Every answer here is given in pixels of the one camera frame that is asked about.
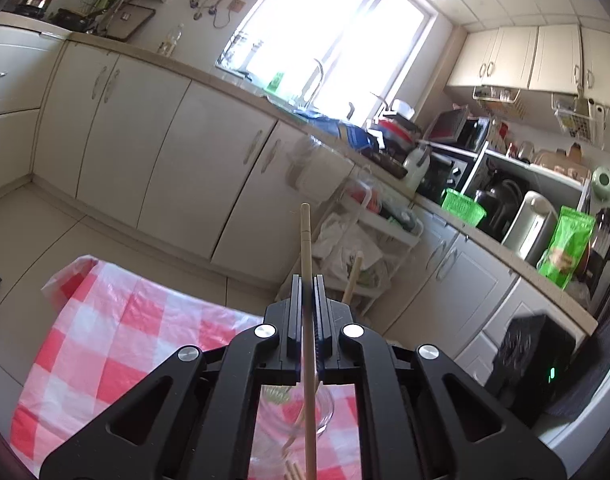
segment kitchen cabinet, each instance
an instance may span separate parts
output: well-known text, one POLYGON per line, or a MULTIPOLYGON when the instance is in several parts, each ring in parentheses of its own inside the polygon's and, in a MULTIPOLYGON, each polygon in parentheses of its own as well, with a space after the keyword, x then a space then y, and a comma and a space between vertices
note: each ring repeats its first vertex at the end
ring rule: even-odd
POLYGON ((578 25, 539 27, 530 90, 576 94, 583 85, 582 67, 578 25))
POLYGON ((40 108, 64 40, 0 26, 0 114, 40 108))
POLYGON ((496 40, 495 30, 483 30, 468 34, 459 59, 456 60, 447 86, 480 85, 485 75, 486 63, 492 54, 496 40))
POLYGON ((501 27, 487 60, 483 85, 527 88, 536 49, 537 27, 501 27))
POLYGON ((581 27, 585 97, 610 107, 610 34, 581 27))
POLYGON ((465 370, 472 379, 484 386, 494 369, 493 362, 497 351, 498 348, 492 341, 485 334, 480 333, 458 355, 454 362, 465 370))
POLYGON ((445 220, 415 205, 412 211, 423 224, 423 234, 407 260, 391 280, 391 288, 371 306, 367 315, 378 333, 387 329, 414 300, 425 282, 450 250, 458 234, 445 220))
POLYGON ((34 173, 76 196, 89 129, 118 54, 68 43, 40 120, 34 173))
POLYGON ((0 115, 0 187, 30 172, 38 110, 0 115))
POLYGON ((500 346, 508 330, 509 322, 514 317, 531 316, 532 314, 547 314, 551 317, 574 337, 576 348, 585 339, 583 330, 524 278, 520 278, 516 282, 483 330, 496 346, 500 346))
MULTIPOLYGON (((274 128, 227 220, 213 264, 266 282, 284 280, 300 252, 301 203, 310 202, 288 181, 290 152, 304 135, 280 122, 274 128)), ((341 165, 348 176, 353 164, 338 155, 341 165)), ((316 214, 312 206, 312 217, 316 214)))
POLYGON ((154 166, 138 229, 209 258, 275 122, 193 82, 154 166))
POLYGON ((163 139, 190 80, 120 56, 101 95, 77 199, 136 227, 163 139))
POLYGON ((515 278, 511 269, 461 234, 385 336, 410 349, 434 344, 454 358, 480 332, 515 278))

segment plastic bottle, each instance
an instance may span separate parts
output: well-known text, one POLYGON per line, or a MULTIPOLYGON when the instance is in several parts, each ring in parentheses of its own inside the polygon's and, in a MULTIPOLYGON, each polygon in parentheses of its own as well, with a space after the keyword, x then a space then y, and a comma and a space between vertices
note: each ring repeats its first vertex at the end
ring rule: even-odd
POLYGON ((181 39, 183 27, 184 25, 179 23, 175 28, 169 31, 163 43, 160 44, 157 54, 162 54, 162 56, 165 57, 172 55, 172 52, 176 48, 176 44, 178 44, 178 40, 181 39))

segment dish rack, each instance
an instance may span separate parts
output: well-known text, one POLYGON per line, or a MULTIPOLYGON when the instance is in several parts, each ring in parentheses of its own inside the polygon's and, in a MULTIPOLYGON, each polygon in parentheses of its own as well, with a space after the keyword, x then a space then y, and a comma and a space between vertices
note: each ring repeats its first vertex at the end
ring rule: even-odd
POLYGON ((521 90, 495 86, 475 86, 472 98, 483 110, 506 120, 525 118, 525 105, 521 100, 521 90))
POLYGON ((552 110, 560 131, 567 137, 588 142, 603 149, 607 108, 588 100, 588 113, 581 113, 578 104, 585 104, 582 96, 552 94, 552 110))

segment faucet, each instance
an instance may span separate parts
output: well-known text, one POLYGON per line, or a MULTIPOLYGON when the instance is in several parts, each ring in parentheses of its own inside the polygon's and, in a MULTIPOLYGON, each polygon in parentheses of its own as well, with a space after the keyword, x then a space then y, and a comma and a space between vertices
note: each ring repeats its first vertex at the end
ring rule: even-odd
POLYGON ((312 59, 314 61, 316 61, 316 64, 319 66, 320 79, 319 79, 319 83, 316 85, 316 88, 314 88, 314 91, 309 96, 309 99, 307 99, 307 101, 305 103, 305 108, 309 108, 309 105, 314 100, 314 97, 316 97, 316 95, 319 93, 320 86, 323 84, 323 79, 325 79, 325 71, 323 70, 323 64, 315 57, 312 59))

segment wire basket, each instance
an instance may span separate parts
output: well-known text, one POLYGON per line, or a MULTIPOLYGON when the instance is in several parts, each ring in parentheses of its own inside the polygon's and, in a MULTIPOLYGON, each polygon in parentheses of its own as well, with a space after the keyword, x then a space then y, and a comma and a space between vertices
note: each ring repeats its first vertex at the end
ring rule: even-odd
POLYGON ((521 100, 520 89, 479 86, 474 87, 472 98, 491 115, 506 120, 525 118, 525 105, 521 100))

